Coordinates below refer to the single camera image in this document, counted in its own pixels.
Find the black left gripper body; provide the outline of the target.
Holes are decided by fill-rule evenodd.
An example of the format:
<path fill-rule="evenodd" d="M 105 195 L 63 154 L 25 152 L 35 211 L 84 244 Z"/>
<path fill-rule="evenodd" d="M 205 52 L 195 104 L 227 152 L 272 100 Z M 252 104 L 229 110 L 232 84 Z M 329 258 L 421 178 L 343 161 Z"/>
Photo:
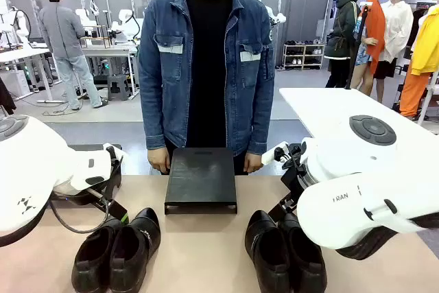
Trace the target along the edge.
<path fill-rule="evenodd" d="M 106 199 L 113 199 L 121 187 L 121 165 L 123 162 L 123 150 L 119 147 L 103 147 L 110 155 L 111 166 L 108 179 L 100 180 L 91 185 L 91 189 L 103 195 Z"/>

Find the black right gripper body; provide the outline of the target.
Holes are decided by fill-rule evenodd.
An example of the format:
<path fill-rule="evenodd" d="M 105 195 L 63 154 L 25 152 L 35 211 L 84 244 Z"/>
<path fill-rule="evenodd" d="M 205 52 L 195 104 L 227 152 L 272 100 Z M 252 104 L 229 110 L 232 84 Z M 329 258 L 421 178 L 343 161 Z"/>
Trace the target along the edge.
<path fill-rule="evenodd" d="M 299 197 L 307 188 L 305 182 L 306 170 L 300 164 L 301 146 L 298 143 L 286 143 L 284 153 L 285 156 L 283 158 L 285 162 L 282 165 L 282 169 L 285 170 L 285 173 L 281 177 L 281 182 L 289 189 L 290 198 L 294 202 L 298 202 Z"/>

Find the person's left hand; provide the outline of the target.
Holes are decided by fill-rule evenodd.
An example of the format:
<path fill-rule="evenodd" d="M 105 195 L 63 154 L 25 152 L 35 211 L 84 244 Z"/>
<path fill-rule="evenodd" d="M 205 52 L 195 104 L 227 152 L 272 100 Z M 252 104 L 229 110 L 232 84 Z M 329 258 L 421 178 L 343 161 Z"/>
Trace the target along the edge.
<path fill-rule="evenodd" d="M 263 167 L 262 156 L 247 152 L 244 158 L 244 172 L 251 174 L 259 171 Z"/>

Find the person's right hand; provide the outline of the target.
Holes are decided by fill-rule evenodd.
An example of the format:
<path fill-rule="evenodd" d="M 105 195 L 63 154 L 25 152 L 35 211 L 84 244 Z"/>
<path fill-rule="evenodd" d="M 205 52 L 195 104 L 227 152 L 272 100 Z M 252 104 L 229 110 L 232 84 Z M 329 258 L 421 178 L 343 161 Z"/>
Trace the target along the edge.
<path fill-rule="evenodd" d="M 164 175 L 169 173 L 171 160 L 167 148 L 148 150 L 147 159 L 150 165 L 160 173 Z"/>

